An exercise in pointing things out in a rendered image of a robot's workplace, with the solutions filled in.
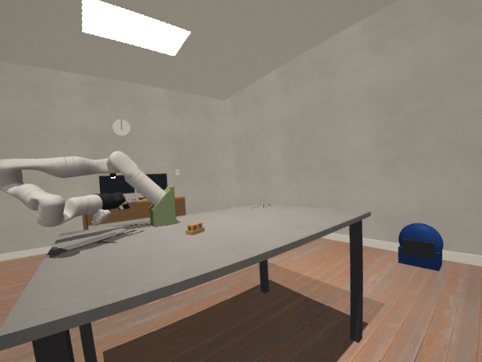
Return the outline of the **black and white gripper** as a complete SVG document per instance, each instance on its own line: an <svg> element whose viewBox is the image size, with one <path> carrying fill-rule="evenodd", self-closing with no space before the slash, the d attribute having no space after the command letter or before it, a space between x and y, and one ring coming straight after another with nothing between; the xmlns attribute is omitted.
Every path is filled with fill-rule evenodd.
<svg viewBox="0 0 482 362"><path fill-rule="evenodd" d="M86 195L90 201L91 209L88 214L93 214L92 224L94 226L100 225L110 216L111 209L122 211L129 209L128 203L137 203L136 198L127 199L125 194L121 192L112 195L109 194L93 194ZM125 202L125 205L121 205Z"/></svg>

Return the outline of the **small wooden tray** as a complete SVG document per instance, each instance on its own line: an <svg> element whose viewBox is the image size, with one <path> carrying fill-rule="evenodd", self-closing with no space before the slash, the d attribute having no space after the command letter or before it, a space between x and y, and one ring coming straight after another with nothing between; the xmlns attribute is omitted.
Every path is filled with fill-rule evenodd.
<svg viewBox="0 0 482 362"><path fill-rule="evenodd" d="M203 228L200 228L200 229L194 230L194 231L186 230L186 234L195 235L195 234L198 234L198 233L201 233L201 232L204 232L204 231L205 231L205 229L203 227Z"/></svg>

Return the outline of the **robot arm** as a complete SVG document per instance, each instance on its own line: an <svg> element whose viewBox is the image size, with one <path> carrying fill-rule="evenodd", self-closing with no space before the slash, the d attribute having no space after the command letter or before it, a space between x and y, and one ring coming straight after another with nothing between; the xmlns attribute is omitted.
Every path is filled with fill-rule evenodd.
<svg viewBox="0 0 482 362"><path fill-rule="evenodd" d="M58 178L121 172L124 180L153 205L166 194L123 152L115 151L107 159L86 159L78 156L47 159L0 159L0 190L38 211L41 226L61 225L77 216L90 212L91 205L85 196L65 200L60 195L43 191L33 184L24 184L22 170L37 170ZM23 184L23 185L22 185ZM39 204L39 205L38 205Z"/></svg>

